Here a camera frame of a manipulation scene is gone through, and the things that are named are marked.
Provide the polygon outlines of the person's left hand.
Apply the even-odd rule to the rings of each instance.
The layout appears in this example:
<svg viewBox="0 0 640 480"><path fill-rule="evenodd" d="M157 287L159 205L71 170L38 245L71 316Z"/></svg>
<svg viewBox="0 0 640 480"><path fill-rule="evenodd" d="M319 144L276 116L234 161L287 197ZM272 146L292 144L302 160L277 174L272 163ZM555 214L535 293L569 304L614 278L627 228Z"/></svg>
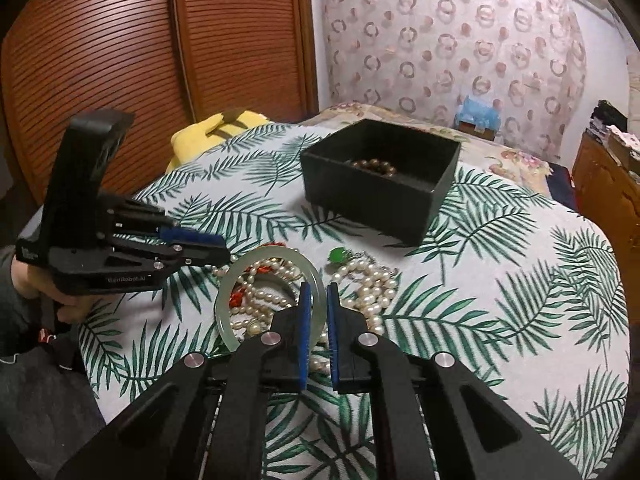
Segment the person's left hand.
<svg viewBox="0 0 640 480"><path fill-rule="evenodd" d="M53 283L50 273L38 266L12 260L11 280L16 292L25 299L47 297L61 307L58 308L58 320L63 323L75 324L82 322L93 306L99 300L114 300L110 296L68 296L58 290Z"/></svg>

